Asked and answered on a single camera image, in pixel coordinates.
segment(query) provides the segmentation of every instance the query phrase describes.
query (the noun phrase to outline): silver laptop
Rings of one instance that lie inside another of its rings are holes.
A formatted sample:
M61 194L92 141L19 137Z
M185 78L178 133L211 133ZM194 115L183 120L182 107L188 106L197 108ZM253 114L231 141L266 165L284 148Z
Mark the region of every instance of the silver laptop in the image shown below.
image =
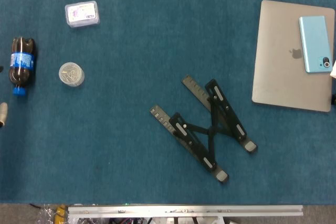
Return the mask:
M334 9L264 0L261 3L252 100L329 112L330 73L307 73L299 28L301 16L325 16L331 53Z

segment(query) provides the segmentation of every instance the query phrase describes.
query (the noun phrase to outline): smartphone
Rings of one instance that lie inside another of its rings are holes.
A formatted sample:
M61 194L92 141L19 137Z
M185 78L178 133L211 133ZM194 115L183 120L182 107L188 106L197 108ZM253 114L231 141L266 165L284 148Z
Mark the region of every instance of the smartphone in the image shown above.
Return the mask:
M306 72L331 72L332 56L324 16L299 18Z

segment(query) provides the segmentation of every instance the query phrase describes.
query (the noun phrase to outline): metal frame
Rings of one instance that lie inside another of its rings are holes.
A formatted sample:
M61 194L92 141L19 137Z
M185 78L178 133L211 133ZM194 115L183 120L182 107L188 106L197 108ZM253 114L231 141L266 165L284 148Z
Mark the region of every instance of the metal frame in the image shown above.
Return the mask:
M303 205L127 205L69 207L69 218L303 216Z

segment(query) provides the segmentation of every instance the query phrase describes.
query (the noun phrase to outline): soda bottle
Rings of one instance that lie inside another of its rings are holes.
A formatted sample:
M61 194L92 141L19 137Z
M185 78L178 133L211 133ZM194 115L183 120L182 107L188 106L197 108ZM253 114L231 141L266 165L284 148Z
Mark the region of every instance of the soda bottle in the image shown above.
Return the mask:
M35 60L35 42L23 37L14 38L9 69L9 79L15 85L13 94L26 95L25 86L33 73Z

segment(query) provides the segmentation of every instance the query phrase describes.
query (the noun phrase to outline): foldable laptop stand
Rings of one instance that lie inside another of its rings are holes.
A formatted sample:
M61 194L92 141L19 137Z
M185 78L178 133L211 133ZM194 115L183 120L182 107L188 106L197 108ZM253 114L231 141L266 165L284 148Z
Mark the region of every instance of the foldable laptop stand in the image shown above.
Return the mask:
M255 152L257 145L248 138L242 123L215 79L205 86L206 91L190 76L186 76L182 83L210 111L210 128L187 123L179 113L170 118L158 105L153 106L150 112L218 181L224 183L229 175L215 160L214 136L221 133L233 137L248 153ZM208 136L208 149L197 138L195 132Z

